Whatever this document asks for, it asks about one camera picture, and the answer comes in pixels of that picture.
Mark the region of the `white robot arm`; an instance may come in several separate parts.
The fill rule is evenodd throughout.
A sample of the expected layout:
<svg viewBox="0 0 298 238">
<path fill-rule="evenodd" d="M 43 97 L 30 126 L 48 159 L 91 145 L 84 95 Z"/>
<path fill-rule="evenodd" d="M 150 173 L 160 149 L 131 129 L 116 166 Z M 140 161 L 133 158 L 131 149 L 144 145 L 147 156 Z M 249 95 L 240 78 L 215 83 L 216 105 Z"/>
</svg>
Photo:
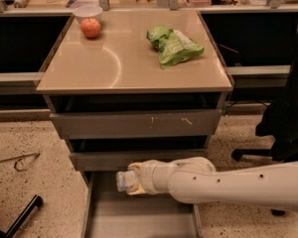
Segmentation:
<svg viewBox="0 0 298 238">
<path fill-rule="evenodd" d="M 128 194 L 168 193 L 183 203 L 223 201 L 298 212 L 298 162 L 218 172 L 205 158 L 133 163 L 117 177 Z"/>
</svg>

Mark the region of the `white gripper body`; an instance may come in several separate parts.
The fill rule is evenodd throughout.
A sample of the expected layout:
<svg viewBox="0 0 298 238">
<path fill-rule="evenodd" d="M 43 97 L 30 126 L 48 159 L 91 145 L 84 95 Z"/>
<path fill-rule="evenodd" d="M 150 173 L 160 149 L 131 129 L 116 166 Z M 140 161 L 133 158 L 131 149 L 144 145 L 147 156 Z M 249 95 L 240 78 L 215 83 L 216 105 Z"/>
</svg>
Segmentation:
<svg viewBox="0 0 298 238">
<path fill-rule="evenodd" d="M 158 167 L 157 161 L 147 161 L 138 165 L 138 188 L 139 194 L 157 194 L 158 190 L 154 185 L 154 172 Z"/>
</svg>

